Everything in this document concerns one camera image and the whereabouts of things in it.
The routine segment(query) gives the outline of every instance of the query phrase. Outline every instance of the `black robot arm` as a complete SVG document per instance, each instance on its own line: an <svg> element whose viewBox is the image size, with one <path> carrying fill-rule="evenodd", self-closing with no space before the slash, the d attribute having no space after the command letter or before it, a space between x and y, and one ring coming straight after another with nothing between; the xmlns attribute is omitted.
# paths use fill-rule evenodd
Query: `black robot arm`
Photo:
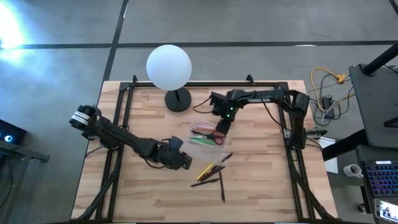
<svg viewBox="0 0 398 224"><path fill-rule="evenodd" d="M153 163L162 163L169 169L189 169L192 158L180 152L183 141L172 136L168 142L151 138L139 138L129 131L118 127L101 115L93 106L79 106L69 123L83 131L83 136L98 136L101 144L108 149L117 149L123 142L132 147L141 158Z"/></svg>
<svg viewBox="0 0 398 224"><path fill-rule="evenodd" d="M303 149L307 140L307 132L304 128L304 117L310 98L295 90L264 90L264 91L244 91L231 90L227 94L211 92L210 105L213 106L212 113L221 116L221 121L217 125L217 130L227 133L231 122L235 120L235 115L239 109L243 109L249 103L276 103L285 112L292 115L292 130L290 133L290 145L294 149Z"/></svg>

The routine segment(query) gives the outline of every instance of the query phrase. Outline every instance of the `yellow cable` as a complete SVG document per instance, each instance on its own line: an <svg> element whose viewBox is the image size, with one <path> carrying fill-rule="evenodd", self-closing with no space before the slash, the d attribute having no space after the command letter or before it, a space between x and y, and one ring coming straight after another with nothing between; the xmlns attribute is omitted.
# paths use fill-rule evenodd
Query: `yellow cable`
<svg viewBox="0 0 398 224"><path fill-rule="evenodd" d="M346 76L346 75L345 75L345 74L335 74L334 72L331 72L331 71L329 71L329 70L327 70L327 69L325 69L325 68L322 68L322 67L314 68L314 69L311 71L310 79L311 79L311 84L312 84L312 87L313 87L313 89L314 89L315 95L316 95L316 97L317 97L317 98L316 98L316 101L317 101L317 104L318 104L318 108L319 108L320 111L326 112L327 110L324 110L324 109L322 108L321 104L319 103L320 99L319 99L317 87L315 86L315 84L314 84L314 82L313 82L313 73L314 73L316 70L322 70L322 71L324 71L324 72L327 72L327 73L329 73L329 74L332 74L332 75L337 79L337 81L338 81L339 83L343 83L343 82L344 82L344 79L345 79L345 76Z"/></svg>

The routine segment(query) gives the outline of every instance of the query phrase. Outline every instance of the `rgb keyboard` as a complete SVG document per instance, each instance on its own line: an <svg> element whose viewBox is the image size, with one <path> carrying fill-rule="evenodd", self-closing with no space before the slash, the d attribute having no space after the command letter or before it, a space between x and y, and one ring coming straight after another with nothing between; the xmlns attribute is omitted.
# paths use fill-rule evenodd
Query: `rgb keyboard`
<svg viewBox="0 0 398 224"><path fill-rule="evenodd" d="M367 177L375 197L398 196L398 163L365 162Z"/></svg>

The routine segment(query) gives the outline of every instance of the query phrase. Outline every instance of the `yellow pencil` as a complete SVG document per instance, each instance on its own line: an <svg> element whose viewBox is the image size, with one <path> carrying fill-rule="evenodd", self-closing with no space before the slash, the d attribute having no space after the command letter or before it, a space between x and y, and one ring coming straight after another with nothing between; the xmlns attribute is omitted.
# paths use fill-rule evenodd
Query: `yellow pencil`
<svg viewBox="0 0 398 224"><path fill-rule="evenodd" d="M214 166L214 164L210 164L210 165L197 177L197 180L199 180L200 177L202 177L203 175L205 175L205 174L207 173L207 171L209 171L213 166Z"/></svg>

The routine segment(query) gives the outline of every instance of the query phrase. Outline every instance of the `coffee mug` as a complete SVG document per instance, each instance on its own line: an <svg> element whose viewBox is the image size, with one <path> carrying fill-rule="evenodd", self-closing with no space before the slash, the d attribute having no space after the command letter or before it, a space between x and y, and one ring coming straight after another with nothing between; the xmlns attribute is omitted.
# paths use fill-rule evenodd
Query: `coffee mug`
<svg viewBox="0 0 398 224"><path fill-rule="evenodd" d="M347 177L357 177L357 178L363 177L361 167L356 164L351 164L344 167L343 172Z"/></svg>

